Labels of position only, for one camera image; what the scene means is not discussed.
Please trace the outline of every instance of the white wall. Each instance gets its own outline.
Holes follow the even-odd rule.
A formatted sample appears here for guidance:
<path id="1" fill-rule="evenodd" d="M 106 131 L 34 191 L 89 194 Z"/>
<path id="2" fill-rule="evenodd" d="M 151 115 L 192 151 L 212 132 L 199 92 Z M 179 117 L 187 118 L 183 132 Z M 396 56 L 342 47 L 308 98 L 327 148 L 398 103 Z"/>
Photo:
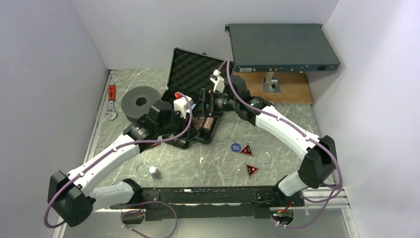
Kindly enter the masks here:
<path id="1" fill-rule="evenodd" d="M 51 237 L 50 175 L 82 164 L 107 70 L 70 1 L 8 0 L 0 73 L 0 237 Z"/>
<path id="2" fill-rule="evenodd" d="M 232 59 L 227 23 L 326 23 L 338 0 L 71 0 L 108 68 L 170 67 L 180 47 Z"/>
<path id="3" fill-rule="evenodd" d="M 419 26 L 415 0 L 340 0 L 324 31 L 343 64 L 308 75 L 363 238 L 420 234 Z"/>

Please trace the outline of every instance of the case lid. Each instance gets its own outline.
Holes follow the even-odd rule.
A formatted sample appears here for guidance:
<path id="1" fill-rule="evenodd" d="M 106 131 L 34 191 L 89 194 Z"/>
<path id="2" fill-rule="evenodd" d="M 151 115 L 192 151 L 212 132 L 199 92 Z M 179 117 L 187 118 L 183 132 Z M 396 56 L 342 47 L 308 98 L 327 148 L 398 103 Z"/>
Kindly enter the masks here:
<path id="1" fill-rule="evenodd" d="M 190 97 L 200 95 L 202 88 L 212 89 L 214 84 L 210 75 L 223 63 L 223 59 L 187 51 L 180 48 L 173 50 L 172 64 L 169 72 L 168 88 L 181 91 Z M 233 74 L 233 62 L 230 62 L 230 75 Z M 227 80 L 226 66 L 221 69 L 221 76 Z"/>

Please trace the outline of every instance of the wooden board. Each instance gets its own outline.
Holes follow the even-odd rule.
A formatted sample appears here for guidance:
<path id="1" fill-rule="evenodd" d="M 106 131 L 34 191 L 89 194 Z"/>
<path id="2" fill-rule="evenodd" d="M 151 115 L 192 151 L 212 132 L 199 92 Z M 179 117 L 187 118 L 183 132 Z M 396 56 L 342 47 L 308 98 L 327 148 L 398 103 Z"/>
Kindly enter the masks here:
<path id="1" fill-rule="evenodd" d="M 260 96 L 268 101 L 275 103 L 290 104 L 312 104 L 311 91 L 309 90 L 308 80 L 304 73 L 274 73 L 280 81 L 281 93 L 265 93 L 261 80 L 265 78 L 265 73 L 234 73 L 241 76 L 252 96 Z"/>

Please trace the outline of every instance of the metal stand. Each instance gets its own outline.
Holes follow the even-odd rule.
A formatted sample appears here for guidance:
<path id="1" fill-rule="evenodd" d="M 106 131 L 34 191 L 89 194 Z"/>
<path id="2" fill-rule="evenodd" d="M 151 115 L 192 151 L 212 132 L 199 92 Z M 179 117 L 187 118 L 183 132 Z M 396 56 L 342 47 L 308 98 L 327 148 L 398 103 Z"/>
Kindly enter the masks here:
<path id="1" fill-rule="evenodd" d="M 265 93 L 281 93 L 280 83 L 276 77 L 273 77 L 273 74 L 274 72 L 267 72 L 262 80 L 262 90 Z"/>

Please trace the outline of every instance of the small metal cylinder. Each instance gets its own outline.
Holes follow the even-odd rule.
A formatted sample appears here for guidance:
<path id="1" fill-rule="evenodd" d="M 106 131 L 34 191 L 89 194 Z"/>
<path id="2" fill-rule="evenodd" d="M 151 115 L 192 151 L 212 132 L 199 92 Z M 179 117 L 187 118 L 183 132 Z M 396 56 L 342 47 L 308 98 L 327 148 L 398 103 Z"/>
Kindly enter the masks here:
<path id="1" fill-rule="evenodd" d="M 213 122 L 214 122 L 214 118 L 207 118 L 203 125 L 203 131 L 210 132 Z"/>
<path id="2" fill-rule="evenodd" d="M 156 167 L 156 166 L 154 166 L 154 165 L 152 165 L 152 166 L 150 166 L 149 167 L 149 174 L 152 176 L 152 178 L 154 178 L 154 179 L 157 179 L 157 178 L 159 178 L 160 177 L 160 171 L 159 171 L 159 169 Z"/>

